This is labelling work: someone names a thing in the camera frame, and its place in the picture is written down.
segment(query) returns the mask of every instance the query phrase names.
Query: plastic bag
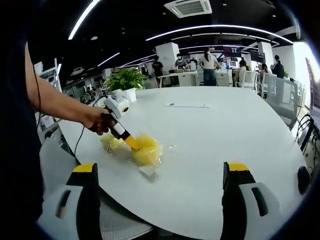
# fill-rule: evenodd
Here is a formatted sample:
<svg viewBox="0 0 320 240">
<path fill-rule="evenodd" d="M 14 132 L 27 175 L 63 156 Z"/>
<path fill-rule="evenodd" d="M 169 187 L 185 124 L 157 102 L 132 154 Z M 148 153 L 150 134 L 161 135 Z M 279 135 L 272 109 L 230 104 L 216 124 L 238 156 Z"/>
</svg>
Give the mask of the plastic bag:
<svg viewBox="0 0 320 240">
<path fill-rule="evenodd" d="M 162 147 L 153 137 L 147 134 L 141 134 L 135 140 L 139 150 L 131 149 L 130 158 L 128 159 L 125 153 L 123 153 L 123 158 L 134 161 L 140 171 L 150 177 L 161 165 Z M 102 136 L 100 142 L 108 153 L 124 152 L 124 148 L 130 148 L 122 139 L 114 138 L 111 133 Z"/>
</svg>

